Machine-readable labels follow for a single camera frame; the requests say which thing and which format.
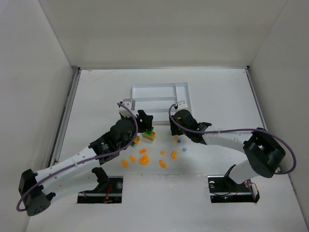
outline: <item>orange toy piece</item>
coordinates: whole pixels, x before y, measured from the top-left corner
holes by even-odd
[[[140,138],[138,136],[136,136],[135,140],[133,141],[135,144],[138,144],[140,141]]]
[[[130,156],[130,160],[131,160],[132,162],[135,162],[134,156]]]
[[[124,165],[124,167],[127,168],[127,161],[123,159],[121,162]]]
[[[140,150],[140,154],[141,154],[141,155],[144,154],[144,153],[146,153],[146,152],[147,152],[146,149]]]
[[[142,165],[147,165],[149,163],[149,157],[147,155],[143,155],[143,157],[140,159],[140,163]]]
[[[160,160],[159,161],[159,164],[162,168],[165,168],[166,167],[166,164],[163,162],[163,160]]]
[[[176,152],[176,151],[173,151],[173,152],[172,152],[172,159],[173,159],[173,160],[176,159],[176,155],[177,155],[177,152]]]

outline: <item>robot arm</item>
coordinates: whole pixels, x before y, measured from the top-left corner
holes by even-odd
[[[271,178],[285,156],[284,149],[276,140],[260,132],[231,132],[220,133],[221,128],[213,128],[210,123],[197,123],[187,110],[187,104],[181,101],[177,104],[177,112],[171,116],[180,126],[192,131],[205,131],[207,133],[193,133],[183,130],[170,118],[172,135],[185,134],[195,143],[205,145],[220,145],[244,153],[248,160],[241,164],[233,165],[225,174],[236,184],[255,176]]]
[[[109,132],[90,143],[88,147],[52,167],[37,172],[28,169],[22,173],[18,188],[22,197],[31,187],[47,179],[23,198],[28,216],[41,213],[52,202],[62,197],[90,189],[104,189],[107,186],[109,178],[101,165],[119,156],[119,150],[131,144],[136,133],[132,115],[136,118],[138,132],[147,132],[152,128],[153,116],[146,115],[143,110],[138,110],[137,114],[132,112],[133,100],[124,100],[121,104],[131,109],[131,112],[120,107],[121,119]],[[95,159],[96,156],[104,154],[108,156]]]

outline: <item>white table surface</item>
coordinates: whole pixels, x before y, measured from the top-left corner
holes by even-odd
[[[243,69],[83,70],[74,99],[60,161],[78,153],[119,119],[116,103],[131,97],[133,84],[186,81],[193,117],[216,127],[262,127]],[[307,231],[287,175],[256,177],[261,199],[253,203],[210,203],[207,176],[224,174],[246,159],[219,146],[175,143],[168,126],[155,126],[155,141],[135,147],[102,167],[124,175],[123,203],[76,204],[77,194],[55,202],[30,218],[32,231]],[[128,160],[147,149],[146,166]],[[170,154],[177,151],[172,160]],[[121,160],[129,161],[124,168]],[[167,167],[159,166],[163,159]]]

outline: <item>purple cable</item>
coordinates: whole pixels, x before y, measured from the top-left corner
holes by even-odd
[[[94,157],[91,157],[91,158],[83,159],[83,160],[77,162],[77,163],[76,163],[77,165],[82,164],[82,163],[85,163],[85,162],[88,162],[88,161],[91,161],[91,160],[98,160],[98,159],[103,158],[103,157],[115,155],[115,154],[117,154],[117,153],[120,152],[120,151],[126,150],[126,149],[128,148],[128,146],[130,146],[130,145],[133,143],[133,141],[135,140],[135,138],[136,138],[136,136],[137,136],[137,133],[138,133],[138,131],[139,131],[139,128],[138,128],[138,125],[137,125],[137,121],[136,121],[135,115],[134,115],[127,107],[125,107],[124,105],[122,105],[122,104],[120,104],[120,103],[118,103],[117,105],[119,105],[120,107],[125,108],[125,109],[130,113],[131,117],[133,118],[133,121],[134,121],[134,124],[135,124],[135,129],[136,129],[136,130],[135,130],[135,133],[134,133],[134,136],[133,136],[133,139],[132,139],[127,145],[125,145],[124,147],[120,148],[120,149],[117,150],[117,151],[114,151],[114,152],[111,152],[111,153],[108,153],[108,154],[104,154],[104,155],[99,155],[99,156],[94,156]],[[20,204],[22,203],[22,201],[24,200],[24,198],[25,198],[26,196],[28,196],[28,194],[29,194],[34,188],[36,188],[37,186],[41,185],[42,183],[44,183],[46,180],[52,178],[53,176],[55,176],[55,175],[57,175],[57,174],[59,174],[59,173],[61,173],[61,172],[64,172],[64,171],[66,171],[66,170],[68,170],[68,169],[70,169],[70,168],[75,167],[76,164],[71,164],[71,165],[69,165],[69,166],[67,166],[67,167],[64,167],[64,168],[62,168],[62,169],[60,169],[60,170],[58,170],[58,171],[56,171],[56,172],[54,172],[54,173],[48,175],[47,177],[43,178],[43,179],[40,180],[38,183],[36,183],[35,185],[33,185],[31,188],[29,188],[28,191],[26,191],[25,194],[22,195],[22,197],[19,199],[19,201],[18,201],[18,203],[17,203],[17,206],[16,206],[16,210],[17,210],[18,212],[26,211],[26,209],[21,209],[19,206],[20,206]]]
[[[275,173],[277,175],[283,175],[283,174],[288,174],[291,173],[292,171],[294,171],[294,169],[296,168],[296,156],[294,151],[292,150],[292,148],[282,139],[279,138],[278,136],[276,136],[275,134],[272,134],[266,130],[261,130],[261,129],[251,129],[251,128],[243,128],[243,129],[232,129],[232,130],[214,130],[214,131],[196,131],[196,130],[190,130],[187,129],[186,127],[183,127],[181,125],[179,125],[172,117],[171,115],[171,110],[172,108],[175,106],[177,106],[177,104],[173,104],[170,106],[169,108],[169,118],[171,119],[171,121],[180,129],[187,131],[187,132],[191,132],[191,133],[195,133],[195,134],[213,134],[213,133],[229,133],[229,132],[240,132],[240,131],[255,131],[255,132],[259,132],[259,133],[264,133],[264,134],[268,134],[271,137],[277,139],[278,141],[280,141],[291,153],[292,158],[293,158],[293,166],[290,170],[286,171],[286,172],[282,172],[282,173]]]
[[[251,183],[251,179],[247,180],[247,187],[251,193],[251,196],[253,198],[253,200],[255,201],[255,197],[254,197],[254,193],[253,193],[253,190],[252,190],[252,183]]]

